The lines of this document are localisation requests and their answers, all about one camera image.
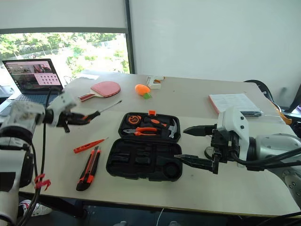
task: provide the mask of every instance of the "black toolbox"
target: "black toolbox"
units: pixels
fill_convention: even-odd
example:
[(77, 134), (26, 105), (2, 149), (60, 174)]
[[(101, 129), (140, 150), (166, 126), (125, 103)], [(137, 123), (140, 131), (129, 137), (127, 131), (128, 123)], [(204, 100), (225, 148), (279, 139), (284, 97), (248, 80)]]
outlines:
[[(173, 137), (169, 137), (169, 126), (175, 131)], [(137, 127), (152, 127), (157, 128), (157, 131), (143, 131), (142, 133), (149, 135), (141, 136), (124, 131), (135, 130)], [(112, 176), (148, 178), (150, 181), (176, 181), (180, 178), (182, 162), (174, 158), (175, 154), (182, 154), (181, 147), (177, 144), (181, 136), (177, 117), (154, 113), (127, 113), (118, 133), (121, 139), (114, 142), (106, 165)]]

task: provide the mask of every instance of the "laptop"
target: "laptop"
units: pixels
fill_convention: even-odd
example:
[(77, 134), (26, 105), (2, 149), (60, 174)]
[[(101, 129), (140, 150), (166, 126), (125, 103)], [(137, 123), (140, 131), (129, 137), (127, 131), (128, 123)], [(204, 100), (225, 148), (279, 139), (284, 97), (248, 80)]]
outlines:
[[(21, 92), (14, 101), (31, 101), (45, 105), (50, 88), (63, 89), (51, 59), (3, 60), (3, 64)], [(57, 95), (58, 92), (51, 92), (49, 103)], [(7, 116), (10, 108), (11, 104), (0, 115)]]

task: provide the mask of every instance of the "orange pliers handle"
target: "orange pliers handle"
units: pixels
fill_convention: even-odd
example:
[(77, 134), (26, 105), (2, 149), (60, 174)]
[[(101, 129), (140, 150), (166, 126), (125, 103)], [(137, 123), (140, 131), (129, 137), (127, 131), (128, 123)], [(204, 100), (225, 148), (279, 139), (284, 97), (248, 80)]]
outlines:
[(135, 129), (135, 136), (155, 136), (157, 134), (154, 134), (154, 133), (142, 133), (142, 132), (145, 132), (145, 131), (152, 131), (152, 132), (157, 132), (158, 129), (157, 128), (154, 128), (154, 127), (137, 127)]

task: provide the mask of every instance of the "sneaker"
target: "sneaker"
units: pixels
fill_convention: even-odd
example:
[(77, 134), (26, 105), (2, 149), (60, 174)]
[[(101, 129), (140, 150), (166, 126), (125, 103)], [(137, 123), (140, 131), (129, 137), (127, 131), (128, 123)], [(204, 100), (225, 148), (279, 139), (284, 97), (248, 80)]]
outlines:
[(181, 226), (181, 225), (178, 222), (176, 222), (176, 221), (171, 221), (169, 223), (169, 226)]
[[(23, 208), (23, 211), (24, 211), (23, 215), (27, 211), (27, 208), (29, 207), (30, 203), (31, 203), (31, 200), (24, 200), (24, 201), (20, 202), (19, 206), (22, 206), (22, 208)], [(51, 208), (37, 203), (36, 207), (34, 208), (34, 210), (32, 212), (32, 217), (46, 215), (46, 214), (51, 213), (51, 211), (52, 211)]]
[(127, 222), (126, 221), (121, 221), (118, 224), (114, 224), (113, 226), (127, 226)]

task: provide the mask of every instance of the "laptop keyboard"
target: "laptop keyboard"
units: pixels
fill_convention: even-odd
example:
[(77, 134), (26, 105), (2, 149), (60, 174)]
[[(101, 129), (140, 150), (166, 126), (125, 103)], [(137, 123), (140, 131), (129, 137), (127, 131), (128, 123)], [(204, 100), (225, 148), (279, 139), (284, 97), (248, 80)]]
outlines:
[[(49, 103), (53, 101), (56, 97), (57, 95), (50, 95)], [(15, 100), (30, 101), (44, 105), (46, 103), (46, 99), (47, 95), (20, 95)]]
[[(49, 96), (49, 104), (56, 97), (57, 97), (57, 95), (50, 95)], [(25, 96), (25, 95), (21, 94), (15, 100), (30, 101), (30, 102), (35, 102), (35, 103), (45, 105), (46, 99), (47, 99), (47, 95), (26, 95)], [(4, 108), (2, 112), (0, 112), (0, 116), (8, 116), (9, 113), (10, 113), (10, 109), (11, 109), (12, 104), (13, 104), (13, 101), (6, 108)]]

